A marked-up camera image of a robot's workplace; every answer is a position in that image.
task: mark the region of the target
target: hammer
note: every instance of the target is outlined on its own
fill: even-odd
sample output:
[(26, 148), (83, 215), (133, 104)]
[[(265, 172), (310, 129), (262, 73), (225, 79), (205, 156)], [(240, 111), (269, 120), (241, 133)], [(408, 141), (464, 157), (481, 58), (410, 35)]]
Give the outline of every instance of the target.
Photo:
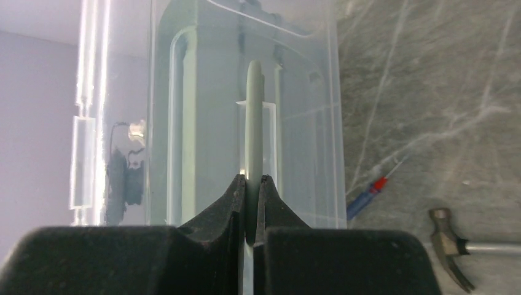
[(474, 285), (461, 273), (454, 262), (454, 257), (470, 254), (499, 254), (521, 256), (521, 243), (514, 242), (470, 242), (460, 238), (450, 226), (450, 209), (436, 208), (429, 210), (434, 221), (431, 235), (434, 251), (443, 268), (450, 277), (467, 293), (475, 289)]

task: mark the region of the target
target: plastic container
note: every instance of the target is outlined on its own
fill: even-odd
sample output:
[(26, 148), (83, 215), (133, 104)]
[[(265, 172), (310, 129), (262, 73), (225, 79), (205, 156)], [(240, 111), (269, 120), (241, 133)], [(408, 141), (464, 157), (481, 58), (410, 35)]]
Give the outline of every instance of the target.
[(345, 227), (332, 4), (84, 0), (74, 225), (180, 225), (244, 171), (248, 65), (265, 77), (263, 173), (312, 227)]

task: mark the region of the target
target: gray marble surface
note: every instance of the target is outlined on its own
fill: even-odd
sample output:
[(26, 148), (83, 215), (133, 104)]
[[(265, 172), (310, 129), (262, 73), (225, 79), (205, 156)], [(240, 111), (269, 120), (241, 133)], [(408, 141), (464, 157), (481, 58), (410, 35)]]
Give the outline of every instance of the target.
[[(338, 0), (346, 198), (410, 154), (350, 228), (400, 229), (432, 253), (427, 211), (462, 237), (521, 242), (521, 1)], [(520, 294), (521, 258), (465, 256), (473, 294)]]

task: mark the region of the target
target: hammer head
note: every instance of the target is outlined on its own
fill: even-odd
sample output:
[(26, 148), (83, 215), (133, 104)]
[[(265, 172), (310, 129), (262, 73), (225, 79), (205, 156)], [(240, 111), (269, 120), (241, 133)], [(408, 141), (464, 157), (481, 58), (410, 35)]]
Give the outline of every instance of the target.
[(461, 273), (454, 262), (454, 257), (468, 254), (464, 248), (466, 240), (461, 239), (450, 226), (450, 209), (436, 208), (429, 210), (429, 216), (434, 221), (434, 232), (431, 235), (434, 251), (443, 268), (450, 277), (467, 293), (474, 290), (474, 285)]

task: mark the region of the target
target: screwdriver handle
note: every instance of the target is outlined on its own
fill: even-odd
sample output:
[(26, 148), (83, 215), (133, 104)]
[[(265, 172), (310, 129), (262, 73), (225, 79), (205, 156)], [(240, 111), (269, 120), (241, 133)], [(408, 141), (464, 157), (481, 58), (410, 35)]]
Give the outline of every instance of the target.
[(373, 198), (382, 191), (386, 183), (387, 178), (382, 177), (359, 194), (358, 197), (347, 206), (347, 220), (353, 219), (360, 211), (368, 206), (371, 201), (373, 201)]

